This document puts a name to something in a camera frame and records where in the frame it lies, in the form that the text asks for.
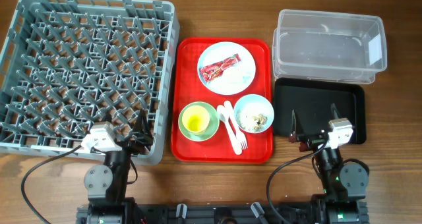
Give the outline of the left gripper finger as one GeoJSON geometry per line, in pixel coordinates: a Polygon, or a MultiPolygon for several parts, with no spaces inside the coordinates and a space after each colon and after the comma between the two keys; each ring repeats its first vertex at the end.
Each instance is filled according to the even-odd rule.
{"type": "Polygon", "coordinates": [[[136,121],[132,129],[131,138],[135,140],[138,138],[139,134],[142,132],[141,125],[142,125],[142,110],[140,110],[138,115],[136,116],[136,121]]]}
{"type": "Polygon", "coordinates": [[[152,133],[150,132],[150,127],[149,127],[149,124],[148,124],[147,116],[146,116],[145,113],[142,113],[140,115],[140,129],[141,129],[142,134],[145,137],[153,139],[152,133]]]}

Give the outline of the white napkin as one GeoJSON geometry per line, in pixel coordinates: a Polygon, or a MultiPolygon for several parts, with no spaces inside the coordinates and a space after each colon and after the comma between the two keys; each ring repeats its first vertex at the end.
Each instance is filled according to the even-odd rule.
{"type": "Polygon", "coordinates": [[[243,84],[250,79],[251,73],[244,69],[230,67],[224,71],[223,76],[224,79],[229,83],[243,84]]]}

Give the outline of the yellow cup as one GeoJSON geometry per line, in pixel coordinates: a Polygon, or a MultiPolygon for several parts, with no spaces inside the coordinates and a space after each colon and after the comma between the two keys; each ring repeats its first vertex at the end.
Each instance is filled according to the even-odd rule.
{"type": "Polygon", "coordinates": [[[193,134],[203,133],[209,122],[209,112],[201,105],[191,105],[182,114],[183,126],[193,134]]]}

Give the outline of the light blue bowl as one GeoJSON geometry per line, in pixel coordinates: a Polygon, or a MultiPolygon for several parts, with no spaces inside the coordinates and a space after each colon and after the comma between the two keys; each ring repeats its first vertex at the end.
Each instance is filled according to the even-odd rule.
{"type": "Polygon", "coordinates": [[[263,113],[264,115],[268,117],[266,127],[261,132],[268,130],[272,126],[272,123],[274,121],[274,109],[273,109],[272,104],[265,97],[257,95],[257,94],[249,94],[240,98],[236,102],[235,107],[233,109],[235,113],[236,121],[237,121],[237,112],[242,109],[252,109],[253,111],[256,111],[258,113],[263,113]]]}

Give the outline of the red snack wrapper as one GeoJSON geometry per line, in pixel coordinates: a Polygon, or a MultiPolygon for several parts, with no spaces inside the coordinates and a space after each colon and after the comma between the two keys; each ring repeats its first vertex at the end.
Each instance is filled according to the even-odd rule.
{"type": "Polygon", "coordinates": [[[205,82],[211,82],[214,79],[220,77],[225,70],[239,63],[240,61],[240,56],[236,53],[231,57],[224,59],[223,61],[219,61],[217,63],[206,65],[200,68],[200,75],[203,77],[205,82]]]}

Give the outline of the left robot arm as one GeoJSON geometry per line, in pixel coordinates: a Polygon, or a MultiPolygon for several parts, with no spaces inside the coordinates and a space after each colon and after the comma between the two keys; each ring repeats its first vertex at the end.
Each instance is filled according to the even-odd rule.
{"type": "Polygon", "coordinates": [[[133,139],[118,141],[111,115],[94,123],[82,140],[82,146],[103,153],[104,162],[90,168],[84,177],[88,207],[79,208],[77,223],[147,223],[147,218],[134,198],[126,197],[129,169],[135,165],[134,153],[153,143],[145,111],[140,111],[133,129],[133,139]]]}

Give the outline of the food scraps rice and nuts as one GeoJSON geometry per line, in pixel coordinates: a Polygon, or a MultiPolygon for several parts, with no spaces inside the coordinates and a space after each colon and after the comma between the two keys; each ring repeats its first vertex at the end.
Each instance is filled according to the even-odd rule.
{"type": "Polygon", "coordinates": [[[258,133],[264,130],[268,117],[252,109],[242,109],[237,112],[239,127],[246,132],[258,133]]]}

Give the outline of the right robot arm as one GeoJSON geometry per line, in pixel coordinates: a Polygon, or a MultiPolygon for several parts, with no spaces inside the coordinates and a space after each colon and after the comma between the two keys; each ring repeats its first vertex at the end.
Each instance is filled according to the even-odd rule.
{"type": "Polygon", "coordinates": [[[335,104],[330,106],[332,120],[328,128],[316,134],[305,134],[299,116],[292,111],[289,141],[300,143],[299,151],[312,151],[313,168],[322,182],[323,194],[314,194],[304,210],[295,208],[294,223],[369,222],[367,204],[363,201],[369,183],[370,169],[358,159],[343,159],[340,146],[353,135],[353,125],[341,118],[335,104]]]}

